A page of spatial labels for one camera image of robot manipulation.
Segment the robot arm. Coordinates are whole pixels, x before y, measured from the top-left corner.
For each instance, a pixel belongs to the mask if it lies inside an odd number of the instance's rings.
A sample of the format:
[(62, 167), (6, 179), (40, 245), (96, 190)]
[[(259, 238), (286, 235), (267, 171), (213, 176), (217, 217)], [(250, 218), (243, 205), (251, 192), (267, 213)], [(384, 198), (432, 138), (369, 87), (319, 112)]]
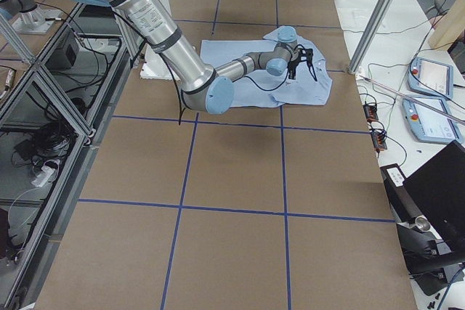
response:
[(296, 77), (297, 66), (305, 62), (311, 74), (311, 49), (297, 42), (294, 28), (283, 26), (271, 52), (250, 52), (218, 68), (206, 64), (185, 38), (160, 0), (74, 0), (84, 4), (111, 7), (123, 12), (150, 48), (177, 74), (180, 102), (191, 110), (222, 114), (233, 103), (233, 82), (255, 70), (273, 76)]
[(19, 13), (28, 13), (37, 8), (34, 0), (1, 0), (1, 15), (11, 20)]

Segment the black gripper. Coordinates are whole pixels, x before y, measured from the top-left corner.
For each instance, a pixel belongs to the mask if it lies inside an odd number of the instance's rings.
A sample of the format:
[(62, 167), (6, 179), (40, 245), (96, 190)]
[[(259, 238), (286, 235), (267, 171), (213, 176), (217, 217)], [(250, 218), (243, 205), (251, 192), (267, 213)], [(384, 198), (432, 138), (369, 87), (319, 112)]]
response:
[(287, 65), (287, 78), (291, 80), (296, 79), (296, 69), (301, 63), (306, 63), (309, 73), (315, 82), (318, 81), (318, 77), (315, 72), (313, 65), (313, 49), (305, 48), (302, 45), (296, 47), (296, 54), (294, 58), (288, 62)]

